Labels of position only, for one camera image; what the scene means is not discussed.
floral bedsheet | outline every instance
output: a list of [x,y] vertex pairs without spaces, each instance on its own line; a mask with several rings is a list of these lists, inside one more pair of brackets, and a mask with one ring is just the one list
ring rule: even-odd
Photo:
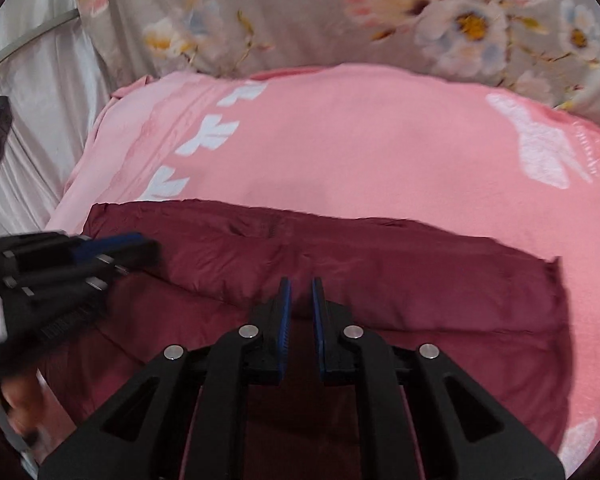
[[376,62],[506,87],[600,124],[596,0],[77,0],[117,85]]

folded jacket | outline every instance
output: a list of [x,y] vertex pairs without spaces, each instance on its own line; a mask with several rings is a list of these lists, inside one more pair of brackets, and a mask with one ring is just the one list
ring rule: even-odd
[[358,478],[355,396],[318,380],[310,282],[390,344],[438,345],[557,450],[568,415],[571,341],[558,261],[409,220],[334,219],[218,202],[96,205],[84,233],[158,240],[158,269],[109,295],[96,330],[41,370],[78,423],[170,344],[213,344],[292,282],[287,377],[252,387],[245,478]]

maroon fabric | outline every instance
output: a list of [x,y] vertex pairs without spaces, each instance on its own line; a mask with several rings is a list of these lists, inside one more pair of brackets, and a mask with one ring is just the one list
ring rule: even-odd
[[77,422],[165,346],[200,348],[244,323],[288,276],[288,374],[250,389],[246,478],[356,478],[353,391],[318,382],[310,280],[320,276],[358,324],[396,346],[437,344],[557,450],[571,386],[558,262],[414,221],[196,200],[97,205],[84,232],[129,231],[162,244],[160,268],[120,282],[107,320],[42,367]]

metal rivet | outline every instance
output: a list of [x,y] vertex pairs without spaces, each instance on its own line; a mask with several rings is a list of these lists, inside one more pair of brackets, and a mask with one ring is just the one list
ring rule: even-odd
[[245,339],[251,339],[252,337],[256,337],[258,335],[258,327],[255,325],[242,325],[240,330],[238,330],[238,334],[240,334]]
[[349,326],[345,327],[345,329],[342,331],[342,333],[349,339],[358,339],[358,338],[362,337],[362,335],[363,335],[363,333],[365,333],[365,331],[362,330],[362,328],[359,327],[358,325],[349,325]]
[[167,346],[164,349],[164,356],[169,361],[175,361],[176,359],[180,359],[184,355],[184,348],[180,345],[171,345]]
[[95,276],[87,278],[86,282],[96,290],[105,290],[107,288],[107,282],[103,282],[100,278],[96,278]]
[[426,343],[420,347],[420,355],[425,359],[435,359],[440,355],[440,349],[432,345],[431,343]]

pink cloth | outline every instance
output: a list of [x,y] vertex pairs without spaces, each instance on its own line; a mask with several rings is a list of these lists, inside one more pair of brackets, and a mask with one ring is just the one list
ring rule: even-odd
[[561,458],[575,468],[600,437],[600,128],[379,66],[260,79],[173,73],[119,91],[48,228],[80,231],[94,203],[201,198],[410,218],[561,256],[576,356]]

